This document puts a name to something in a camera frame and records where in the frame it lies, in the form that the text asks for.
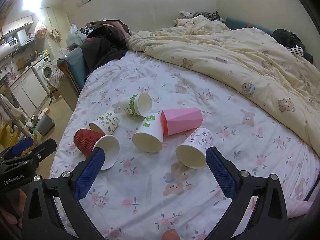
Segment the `right hand thumb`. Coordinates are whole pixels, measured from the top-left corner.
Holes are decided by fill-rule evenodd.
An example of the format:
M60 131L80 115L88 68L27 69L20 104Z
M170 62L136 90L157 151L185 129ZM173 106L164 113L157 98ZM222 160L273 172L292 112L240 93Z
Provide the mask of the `right hand thumb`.
M170 229L163 233L161 240L180 240L180 236L176 230Z

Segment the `left hand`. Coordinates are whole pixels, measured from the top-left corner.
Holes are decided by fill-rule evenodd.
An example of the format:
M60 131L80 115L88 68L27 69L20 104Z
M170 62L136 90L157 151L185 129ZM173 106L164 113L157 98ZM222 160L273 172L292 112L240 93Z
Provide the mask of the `left hand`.
M10 225L22 227L23 212L27 195L21 189L15 189L11 193L6 193L1 200L1 212Z

